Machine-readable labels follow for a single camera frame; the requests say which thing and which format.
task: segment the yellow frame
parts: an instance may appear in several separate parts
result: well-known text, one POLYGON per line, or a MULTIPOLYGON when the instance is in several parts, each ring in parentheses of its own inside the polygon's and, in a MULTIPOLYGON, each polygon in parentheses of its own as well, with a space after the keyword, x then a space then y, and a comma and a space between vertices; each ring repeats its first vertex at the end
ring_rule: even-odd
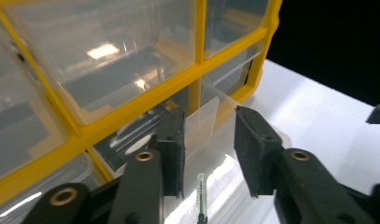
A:
MULTIPOLYGON (((34 69, 35 74, 42 83, 44 92, 48 97, 54 112, 61 120, 68 134, 68 139, 61 147, 54 149, 47 155, 22 166, 21 169, 0 179, 0 204, 31 187, 35 182, 71 161, 88 148, 92 148, 93 145, 106 138, 123 125, 136 119, 139 115, 150 110, 152 107, 184 87, 190 87, 190 112, 195 111, 199 108, 200 104, 202 76, 227 62, 243 50, 262 41, 265 46, 263 53, 253 60, 246 85, 232 95, 232 98, 236 101, 244 102, 245 99, 253 94, 254 90, 260 83, 262 65, 270 46, 272 36, 279 22, 278 11, 281 5, 281 0, 270 0, 262 27, 231 44, 210 59, 205 59, 204 34, 206 1, 196 0, 195 64, 185 71, 167 79, 159 86, 138 96, 126 105, 122 105, 102 119, 99 119, 90 125, 83 126, 75 120, 56 90, 51 87, 46 77, 39 69, 32 54, 22 44, 18 33, 3 10, 3 6, 25 2, 29 2, 29 0, 0 0, 0 22, 4 25, 8 34, 18 46, 25 60, 34 69)), ((102 172, 105 179, 112 179, 112 176, 108 173, 103 164, 98 161, 97 156, 91 150, 89 150, 89 152, 96 167, 102 172)))

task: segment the white table surface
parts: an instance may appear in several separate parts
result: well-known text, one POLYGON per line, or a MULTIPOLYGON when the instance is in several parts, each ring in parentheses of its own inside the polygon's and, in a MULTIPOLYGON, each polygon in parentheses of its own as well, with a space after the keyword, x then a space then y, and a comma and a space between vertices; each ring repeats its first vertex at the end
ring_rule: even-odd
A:
MULTIPOLYGON (((365 123, 372 106, 268 60, 244 105, 286 133, 292 147, 314 153, 340 183, 367 194, 380 183, 380 125, 365 123)), ((279 223, 270 207, 262 223, 279 223)), ((254 223, 249 211, 240 219, 254 223)))

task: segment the transparent drawer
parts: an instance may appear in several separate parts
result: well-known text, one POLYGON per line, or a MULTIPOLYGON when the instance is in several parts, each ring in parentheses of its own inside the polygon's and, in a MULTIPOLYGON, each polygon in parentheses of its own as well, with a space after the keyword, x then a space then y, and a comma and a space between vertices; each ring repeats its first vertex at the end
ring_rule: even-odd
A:
POLYGON ((194 62, 194 0, 44 0, 6 8, 83 124, 194 62))
POLYGON ((262 26, 267 7, 268 0, 207 0, 205 58, 262 26))
POLYGON ((84 153, 1 205, 0 224, 21 223, 43 193, 69 182, 83 183, 89 189, 96 189, 105 183, 94 168, 90 157, 84 153))
POLYGON ((262 43, 251 46, 206 74, 204 80, 228 95, 233 94, 246 84, 251 62, 262 53, 262 50, 262 43))
POLYGON ((65 142, 63 127, 0 29, 0 178, 65 142))

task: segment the black background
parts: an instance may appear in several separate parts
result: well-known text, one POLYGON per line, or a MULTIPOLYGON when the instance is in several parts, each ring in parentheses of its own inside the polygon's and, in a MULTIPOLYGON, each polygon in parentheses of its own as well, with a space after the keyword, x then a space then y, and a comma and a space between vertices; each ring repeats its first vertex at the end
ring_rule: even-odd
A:
POLYGON ((283 0, 267 58, 380 104, 380 0, 283 0))

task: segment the screw hole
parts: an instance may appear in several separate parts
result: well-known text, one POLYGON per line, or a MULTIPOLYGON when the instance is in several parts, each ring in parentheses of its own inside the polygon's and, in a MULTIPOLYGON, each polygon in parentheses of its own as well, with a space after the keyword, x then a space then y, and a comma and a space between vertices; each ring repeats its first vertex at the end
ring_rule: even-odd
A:
POLYGON ((56 192, 49 200, 49 203, 54 206, 61 206, 71 203, 77 197, 77 190, 73 188, 61 189, 56 192))
POLYGON ((140 152, 136 155, 136 159, 138 161, 149 161, 154 157, 154 154, 150 152, 140 152))
POLYGON ((309 156, 306 155, 306 153, 301 151, 293 151, 291 152, 291 157, 294 158, 297 161, 309 161, 309 156))
POLYGON ((341 220, 347 224, 355 224, 356 223, 355 219, 352 216, 350 216, 348 213, 343 213, 343 212, 338 213, 336 215, 336 218, 338 218, 339 220, 341 220))

